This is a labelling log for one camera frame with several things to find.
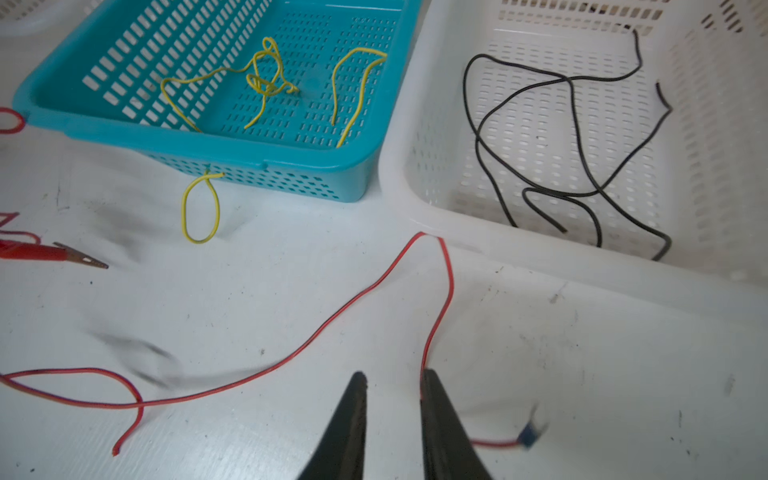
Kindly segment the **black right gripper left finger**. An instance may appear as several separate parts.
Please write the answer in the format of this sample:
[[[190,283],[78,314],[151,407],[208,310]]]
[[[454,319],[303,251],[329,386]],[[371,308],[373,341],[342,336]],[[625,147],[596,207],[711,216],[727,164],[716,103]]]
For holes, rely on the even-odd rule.
[[[358,371],[352,375],[299,479],[362,479],[366,430],[367,378]]]

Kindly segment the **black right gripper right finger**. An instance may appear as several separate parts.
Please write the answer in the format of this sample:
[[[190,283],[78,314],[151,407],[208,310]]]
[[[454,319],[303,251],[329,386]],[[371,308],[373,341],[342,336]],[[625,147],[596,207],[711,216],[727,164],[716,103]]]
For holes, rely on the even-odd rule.
[[[422,373],[420,393],[424,478],[491,479],[434,370]]]

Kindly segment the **white plastic basket right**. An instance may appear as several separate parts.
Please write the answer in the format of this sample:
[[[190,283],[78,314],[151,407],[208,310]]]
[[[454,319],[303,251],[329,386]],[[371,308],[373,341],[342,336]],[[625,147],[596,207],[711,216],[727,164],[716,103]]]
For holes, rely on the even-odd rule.
[[[763,322],[767,5],[434,1],[379,178],[489,258]]]

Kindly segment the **white plastic basket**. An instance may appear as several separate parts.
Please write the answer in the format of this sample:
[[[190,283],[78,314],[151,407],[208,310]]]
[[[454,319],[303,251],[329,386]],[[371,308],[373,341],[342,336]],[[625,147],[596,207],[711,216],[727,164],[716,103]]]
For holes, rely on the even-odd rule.
[[[379,178],[489,258],[763,322],[767,5],[434,1]]]
[[[21,38],[79,23],[101,0],[1,0],[1,38]]]

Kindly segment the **teal plastic basket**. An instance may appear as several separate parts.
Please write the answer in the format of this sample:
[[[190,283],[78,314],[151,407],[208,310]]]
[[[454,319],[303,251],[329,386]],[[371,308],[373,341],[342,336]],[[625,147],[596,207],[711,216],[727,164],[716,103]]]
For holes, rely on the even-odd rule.
[[[106,1],[23,81],[29,124],[192,176],[355,202],[417,1]]]

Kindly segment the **white plastic basket left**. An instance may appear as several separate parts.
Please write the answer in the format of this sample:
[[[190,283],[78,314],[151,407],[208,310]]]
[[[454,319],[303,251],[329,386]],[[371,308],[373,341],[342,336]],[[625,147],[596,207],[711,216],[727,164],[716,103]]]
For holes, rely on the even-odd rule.
[[[79,23],[101,0],[1,0],[1,38],[21,38]]]

